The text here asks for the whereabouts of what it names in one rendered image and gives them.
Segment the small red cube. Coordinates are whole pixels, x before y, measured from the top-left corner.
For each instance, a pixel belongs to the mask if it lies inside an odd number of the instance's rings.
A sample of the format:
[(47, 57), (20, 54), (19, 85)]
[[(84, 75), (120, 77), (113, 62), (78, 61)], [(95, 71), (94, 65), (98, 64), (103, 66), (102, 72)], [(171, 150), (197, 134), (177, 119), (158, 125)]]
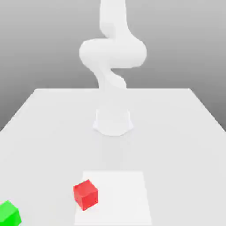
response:
[(73, 187), (74, 199), (84, 211), (98, 203), (98, 189), (88, 179)]

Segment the small green cube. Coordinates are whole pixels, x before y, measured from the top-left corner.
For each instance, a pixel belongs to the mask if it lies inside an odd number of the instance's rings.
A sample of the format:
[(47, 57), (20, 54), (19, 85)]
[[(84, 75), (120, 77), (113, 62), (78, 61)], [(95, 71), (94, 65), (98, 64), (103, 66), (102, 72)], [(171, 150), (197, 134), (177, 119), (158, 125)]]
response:
[(10, 201), (0, 205), (0, 226), (19, 226), (22, 223), (20, 212)]

